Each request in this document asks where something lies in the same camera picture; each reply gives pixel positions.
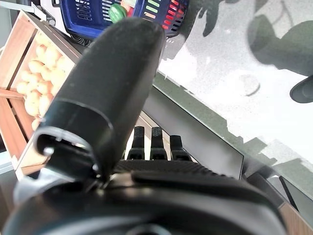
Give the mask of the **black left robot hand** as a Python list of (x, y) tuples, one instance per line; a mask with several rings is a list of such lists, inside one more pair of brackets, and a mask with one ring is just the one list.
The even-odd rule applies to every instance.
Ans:
[(14, 190), (5, 235), (285, 235), (277, 207), (247, 182), (190, 160), (145, 160), (127, 141), (151, 90), (164, 29), (126, 18), (81, 56), (33, 135), (45, 167)]

